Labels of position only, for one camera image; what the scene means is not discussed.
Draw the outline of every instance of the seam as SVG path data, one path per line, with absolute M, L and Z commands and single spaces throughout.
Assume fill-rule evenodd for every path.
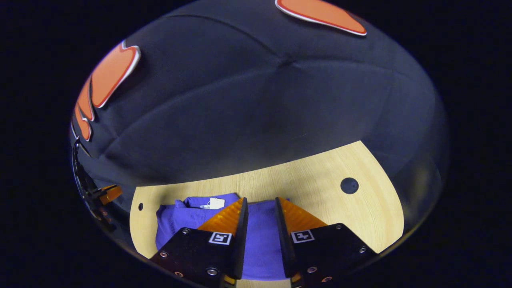
M 202 16 L 202 15 L 193 15 L 193 14 L 182 14 L 182 15 L 169 15 L 169 16 L 163 16 L 163 17 L 160 17 L 159 19 L 165 19 L 165 18 L 172 18 L 172 17 L 194 17 L 194 18 L 202 18 L 202 19 L 206 19 L 206 20 L 209 20 L 209 21 L 212 21 L 212 22 L 217 22 L 219 24 L 222 24 L 226 27 L 229 27 L 233 30 L 236 30 L 240 33 L 242 33 L 243 35 L 245 35 L 246 37 L 248 37 L 249 39 L 253 40 L 254 42 L 258 43 L 261 47 L 263 47 L 265 50 L 267 50 L 268 52 L 272 53 L 274 56 L 277 56 L 279 58 L 282 58 L 283 56 L 282 55 L 279 55 L 275 50 L 273 50 L 270 46 L 268 46 L 267 44 L 265 44 L 263 41 L 261 41 L 260 39 L 254 37 L 253 35 L 251 35 L 250 33 L 240 29 L 239 27 L 237 26 L 234 26 L 230 23 L 227 23 L 227 22 L 224 22 L 222 20 L 219 20 L 219 19 L 216 19 L 216 18 L 213 18 L 213 17 L 209 17 L 209 16 Z
M 405 77 L 404 74 L 400 74 L 394 70 L 391 70 L 391 69 L 387 69 L 387 68 L 383 68 L 383 67 L 379 67 L 379 66 L 374 66 L 374 65 L 371 65 L 371 64 L 364 64 L 364 63 L 358 63 L 356 61 L 351 61 L 351 60 L 341 60 L 341 59 L 329 59 L 329 60 L 325 60 L 325 59 L 304 59 L 304 60 L 297 60 L 296 62 L 294 62 L 294 64 L 299 64 L 300 62 L 317 62 L 317 61 L 330 61 L 330 62 L 338 62 L 338 63 L 344 63 L 344 64 L 356 64 L 357 66 L 366 66 L 368 68 L 372 68 L 372 69 L 376 69 L 376 70 L 383 70 L 383 71 L 386 71 L 386 72 L 391 72 L 393 73 L 394 75 L 399 75 L 399 76 L 403 76 L 404 78 L 407 78 L 407 79 L 410 79 L 409 77 Z M 121 138 L 121 136 L 126 132 L 128 131 L 131 127 L 133 127 L 135 124 L 137 124 L 139 121 L 143 120 L 145 117 L 147 117 L 149 114 L 153 113 L 155 110 L 157 110 L 158 108 L 161 108 L 163 105 L 165 104 L 169 104 L 169 103 L 173 103 L 173 102 L 178 102 L 178 101 L 183 101 L 187 95 L 191 92 L 195 92 L 195 91 L 198 91 L 198 90 L 202 90 L 202 89 L 205 89 L 205 88 L 208 88 L 210 86 L 214 86 L 218 83 L 221 83 L 222 81 L 224 80 L 227 80 L 227 79 L 233 79 L 233 78 L 237 78 L 237 77 L 243 77 L 243 76 L 251 76 L 251 75 L 254 75 L 254 74 L 258 74 L 259 72 L 271 72 L 271 71 L 275 71 L 277 69 L 277 67 L 271 67 L 271 68 L 266 68 L 266 69 L 258 69 L 258 70 L 251 70 L 249 71 L 248 73 L 240 73 L 240 74 L 235 74 L 235 75 L 230 75 L 230 76 L 227 76 L 225 78 L 221 78 L 221 79 L 217 79 L 215 80 L 214 82 L 211 82 L 211 83 L 208 83 L 206 85 L 203 85 L 203 86 L 200 86 L 200 87 L 195 87 L 193 89 L 190 89 L 190 90 L 187 90 L 187 91 L 184 91 L 184 92 L 181 92 L 180 94 L 178 95 L 175 95 L 174 97 L 172 98 L 169 98 L 169 99 L 166 99 L 164 102 L 156 105 L 155 107 L 151 108 L 149 111 L 147 111 L 146 113 L 144 113 L 140 118 L 138 118 L 136 121 L 134 121 L 133 123 L 131 123 L 130 125 L 128 125 L 128 127 L 126 127 L 122 132 L 120 132 L 118 134 L 118 136 L 116 138 L 114 138 L 109 144 L 108 146 L 105 148 L 105 150 L 103 152 L 100 153 L 100 155 L 98 155 L 98 158 L 101 158 L 102 156 L 105 155 L 105 153 L 107 153 L 110 149 L 110 147 L 115 143 L 117 142 L 118 139 Z M 387 97 L 387 100 L 386 102 L 389 100 L 389 96 L 391 94 L 391 91 L 392 91 L 393 88 L 391 88 L 389 91 L 388 91 L 388 97 Z

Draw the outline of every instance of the wooden table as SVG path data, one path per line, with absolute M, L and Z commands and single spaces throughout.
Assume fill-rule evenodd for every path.
M 340 188 L 344 178 L 359 183 L 354 194 Z M 403 233 L 403 211 L 385 171 L 361 142 L 288 163 L 236 175 L 162 186 L 138 187 L 130 212 L 130 230 L 137 251 L 147 258 L 156 252 L 156 211 L 160 205 L 191 196 L 237 193 L 249 202 L 289 198 L 326 224 L 341 222 L 376 253 Z M 239 280 L 238 287 L 289 288 L 289 280 Z

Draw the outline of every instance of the bolt head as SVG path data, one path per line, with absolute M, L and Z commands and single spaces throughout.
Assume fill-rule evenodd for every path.
M 211 276 L 215 276 L 217 275 L 218 271 L 216 269 L 213 269 L 213 268 L 209 268 L 208 270 L 206 270 L 206 272 L 211 275 Z

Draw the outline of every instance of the folded purple garment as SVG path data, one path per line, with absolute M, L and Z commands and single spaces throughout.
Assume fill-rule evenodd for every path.
M 224 199 L 224 207 L 239 199 L 235 193 L 212 197 Z M 184 201 L 176 200 L 175 205 L 161 205 L 157 211 L 157 249 L 161 249 L 176 231 L 183 227 L 197 229 L 223 209 L 199 208 L 209 201 L 210 197 L 189 197 Z M 242 278 L 263 281 L 286 279 L 275 219 L 274 200 L 250 203 L 248 209 L 249 218 Z

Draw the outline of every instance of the white label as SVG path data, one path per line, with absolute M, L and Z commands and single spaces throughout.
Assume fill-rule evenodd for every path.
M 206 205 L 201 205 L 199 208 L 201 209 L 220 209 L 224 207 L 224 203 L 226 200 L 218 199 L 218 198 L 210 198 L 210 201 Z

